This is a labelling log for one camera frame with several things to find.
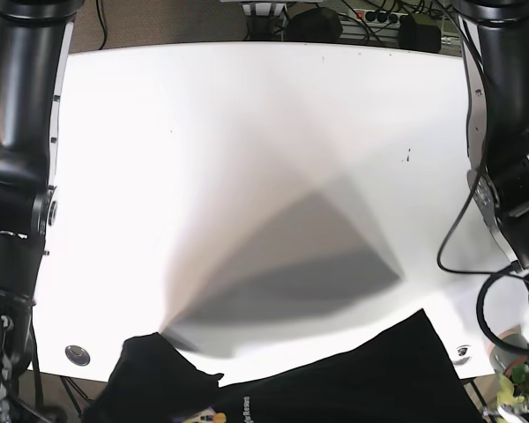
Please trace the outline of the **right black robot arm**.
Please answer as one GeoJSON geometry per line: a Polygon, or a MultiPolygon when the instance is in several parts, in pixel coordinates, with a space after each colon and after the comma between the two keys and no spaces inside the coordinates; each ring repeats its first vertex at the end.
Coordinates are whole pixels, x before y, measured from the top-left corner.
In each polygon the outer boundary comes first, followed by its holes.
{"type": "Polygon", "coordinates": [[[0,1],[0,422],[42,419],[17,392],[56,214],[63,76],[79,1],[0,1]]]}

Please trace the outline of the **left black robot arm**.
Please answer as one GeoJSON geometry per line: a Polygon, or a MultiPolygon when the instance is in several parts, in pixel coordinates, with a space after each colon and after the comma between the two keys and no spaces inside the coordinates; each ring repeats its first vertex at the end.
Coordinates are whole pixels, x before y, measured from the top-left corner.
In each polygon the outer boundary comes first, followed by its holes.
{"type": "Polygon", "coordinates": [[[510,261],[484,271],[477,322],[494,346],[529,356],[529,348],[500,339],[484,313],[501,278],[521,280],[529,294],[529,1],[453,1],[443,12],[458,31],[468,90],[464,205],[476,203],[510,261]]]}

